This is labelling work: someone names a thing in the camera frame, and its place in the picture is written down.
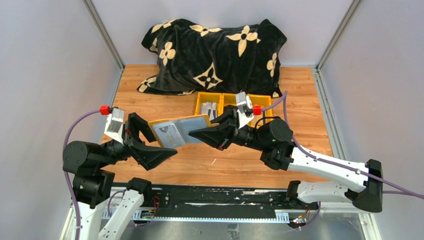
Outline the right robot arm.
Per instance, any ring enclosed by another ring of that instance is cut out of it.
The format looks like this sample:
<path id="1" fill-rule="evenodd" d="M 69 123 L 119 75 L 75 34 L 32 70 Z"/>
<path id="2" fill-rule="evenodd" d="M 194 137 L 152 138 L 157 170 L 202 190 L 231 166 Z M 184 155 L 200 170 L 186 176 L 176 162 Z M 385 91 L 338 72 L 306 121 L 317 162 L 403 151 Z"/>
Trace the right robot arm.
<path id="1" fill-rule="evenodd" d="M 260 160 L 272 170 L 304 172 L 326 179 L 316 183 L 291 181 L 286 201 L 292 206 L 340 202 L 365 212 L 382 212 L 380 161 L 351 162 L 304 148 L 295 143 L 294 132 L 280 117 L 270 117 L 261 126 L 250 126 L 244 119 L 236 106 L 229 105 L 212 121 L 213 126 L 192 130 L 189 136 L 220 151 L 231 144 L 260 151 Z"/>

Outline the silver VIP card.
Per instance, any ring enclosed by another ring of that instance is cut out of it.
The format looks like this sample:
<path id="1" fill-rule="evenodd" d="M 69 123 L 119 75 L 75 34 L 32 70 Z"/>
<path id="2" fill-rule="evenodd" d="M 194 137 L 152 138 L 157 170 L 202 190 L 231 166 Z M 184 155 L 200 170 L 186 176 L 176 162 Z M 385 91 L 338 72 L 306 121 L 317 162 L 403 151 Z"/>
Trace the silver VIP card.
<path id="1" fill-rule="evenodd" d="M 153 129 L 161 145 L 165 148 L 176 149 L 186 144 L 177 126 L 173 122 L 155 124 Z"/>

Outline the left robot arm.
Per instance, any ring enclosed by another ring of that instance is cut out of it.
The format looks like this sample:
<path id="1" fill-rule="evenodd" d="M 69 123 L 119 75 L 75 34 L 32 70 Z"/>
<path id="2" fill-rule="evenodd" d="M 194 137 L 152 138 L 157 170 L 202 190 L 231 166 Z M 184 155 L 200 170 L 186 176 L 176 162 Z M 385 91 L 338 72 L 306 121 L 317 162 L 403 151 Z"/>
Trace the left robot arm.
<path id="1" fill-rule="evenodd" d="M 160 206 L 152 183 L 135 177 L 127 183 L 122 200 L 108 222 L 101 224 L 115 178 L 113 172 L 105 170 L 106 166 L 134 158 L 144 169 L 152 170 L 177 153 L 173 148 L 151 146 L 155 137 L 147 122 L 136 113 L 124 120 L 123 112 L 114 109 L 107 117 L 105 133 L 110 140 L 102 144 L 77 140 L 64 143 L 62 169 L 66 176 L 74 176 L 68 181 L 75 226 L 69 239 L 119 240 L 140 206 L 154 209 Z"/>

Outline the yellow leather card holder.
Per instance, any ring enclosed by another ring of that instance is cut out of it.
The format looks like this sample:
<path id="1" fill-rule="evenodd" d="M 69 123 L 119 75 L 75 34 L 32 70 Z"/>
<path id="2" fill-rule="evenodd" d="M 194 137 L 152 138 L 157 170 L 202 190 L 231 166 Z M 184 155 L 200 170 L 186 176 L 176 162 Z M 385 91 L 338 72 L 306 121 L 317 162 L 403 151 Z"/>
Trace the yellow leather card holder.
<path id="1" fill-rule="evenodd" d="M 150 129 L 152 130 L 152 132 L 153 132 L 153 134 L 156 138 L 156 141 L 158 142 L 158 144 L 161 147 L 163 147 L 163 146 L 162 146 L 161 142 L 159 141 L 157 134 L 154 131 L 154 126 L 157 125 L 157 124 L 160 124 L 160 123 L 175 123 L 180 134 L 182 135 L 183 139 L 185 140 L 185 145 L 202 143 L 200 140 L 189 136 L 190 131 L 211 127 L 211 121 L 209 120 L 209 118 L 206 114 L 149 121 L 148 125 L 149 125 Z"/>

